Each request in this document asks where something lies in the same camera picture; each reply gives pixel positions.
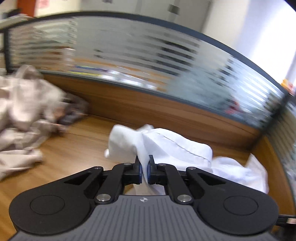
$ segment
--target beige cloth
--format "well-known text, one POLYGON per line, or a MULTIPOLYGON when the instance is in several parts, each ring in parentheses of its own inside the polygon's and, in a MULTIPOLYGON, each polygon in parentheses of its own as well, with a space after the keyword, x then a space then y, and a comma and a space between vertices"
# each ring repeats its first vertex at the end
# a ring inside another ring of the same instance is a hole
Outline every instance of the beige cloth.
POLYGON ((42 161, 35 148, 55 131, 53 112, 64 96, 30 65, 0 77, 0 180, 42 161))

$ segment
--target crumpled fabric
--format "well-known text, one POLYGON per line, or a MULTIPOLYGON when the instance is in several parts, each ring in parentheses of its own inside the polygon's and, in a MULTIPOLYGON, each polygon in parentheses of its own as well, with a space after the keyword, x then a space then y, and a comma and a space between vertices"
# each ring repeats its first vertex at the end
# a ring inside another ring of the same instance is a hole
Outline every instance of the crumpled fabric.
POLYGON ((166 129, 154 129, 145 125, 138 130, 114 125, 109 135, 105 157, 116 162, 134 163, 136 155, 142 165, 142 184, 134 185, 129 195, 164 195, 160 185, 147 183, 149 155, 154 162, 174 165, 178 170, 197 167, 222 178, 268 193, 267 172, 254 155, 250 155, 245 167, 228 157, 213 158, 210 146, 186 139, 166 129))
POLYGON ((42 161, 36 148, 56 131, 54 111, 64 96, 30 65, 0 77, 0 180, 42 161))

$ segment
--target gray ridged surface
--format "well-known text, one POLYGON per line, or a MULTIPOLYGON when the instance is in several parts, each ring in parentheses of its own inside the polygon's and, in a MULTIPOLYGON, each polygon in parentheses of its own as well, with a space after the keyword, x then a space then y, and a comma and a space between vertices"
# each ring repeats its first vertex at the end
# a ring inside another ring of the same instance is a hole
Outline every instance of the gray ridged surface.
POLYGON ((120 196, 113 204, 99 205, 80 227, 64 234, 37 237, 22 232, 11 241, 275 241, 269 233, 229 236, 205 225, 188 205, 169 196, 120 196))
POLYGON ((111 17, 28 23, 10 30, 12 66, 125 83, 231 115, 261 128, 283 89, 208 42, 111 17))

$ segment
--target logo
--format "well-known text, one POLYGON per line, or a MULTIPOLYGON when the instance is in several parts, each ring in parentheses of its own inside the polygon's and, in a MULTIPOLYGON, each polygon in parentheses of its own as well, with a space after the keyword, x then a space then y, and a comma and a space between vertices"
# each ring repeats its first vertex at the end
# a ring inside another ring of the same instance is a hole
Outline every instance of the logo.
POLYGON ((142 197, 142 198, 140 199, 140 201, 141 201, 141 202, 146 202, 146 201, 148 201, 148 199, 147 199, 146 197, 142 197))

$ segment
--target wood panel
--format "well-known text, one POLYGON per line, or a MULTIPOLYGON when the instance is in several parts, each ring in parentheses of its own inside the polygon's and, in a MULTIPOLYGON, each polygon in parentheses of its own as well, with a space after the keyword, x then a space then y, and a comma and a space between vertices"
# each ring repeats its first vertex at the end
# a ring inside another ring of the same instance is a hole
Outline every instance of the wood panel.
POLYGON ((260 134, 257 129, 234 120, 136 90, 49 74, 44 78, 86 99, 90 113, 97 116, 139 126, 148 123, 194 141, 238 149, 250 148, 260 134))
POLYGON ((296 214, 293 194, 285 171, 266 136, 257 143, 252 153, 268 173, 268 194, 277 202, 280 214, 296 214))

